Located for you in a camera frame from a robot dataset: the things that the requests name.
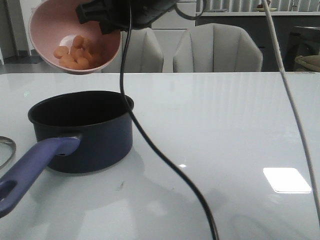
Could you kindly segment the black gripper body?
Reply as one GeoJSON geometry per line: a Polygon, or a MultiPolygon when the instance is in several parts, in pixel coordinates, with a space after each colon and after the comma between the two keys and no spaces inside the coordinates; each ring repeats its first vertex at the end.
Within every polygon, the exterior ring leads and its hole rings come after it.
{"type": "Polygon", "coordinates": [[[139,30],[154,21],[176,5],[176,0],[91,0],[80,3],[76,14],[81,24],[108,21],[127,30],[139,30]]]}

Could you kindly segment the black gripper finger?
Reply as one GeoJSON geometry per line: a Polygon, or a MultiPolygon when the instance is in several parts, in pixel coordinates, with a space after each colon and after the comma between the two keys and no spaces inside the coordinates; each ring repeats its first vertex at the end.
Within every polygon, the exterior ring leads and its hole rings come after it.
{"type": "Polygon", "coordinates": [[[111,34],[114,31],[122,31],[123,29],[119,26],[114,25],[109,21],[100,21],[99,28],[102,35],[111,34]]]}

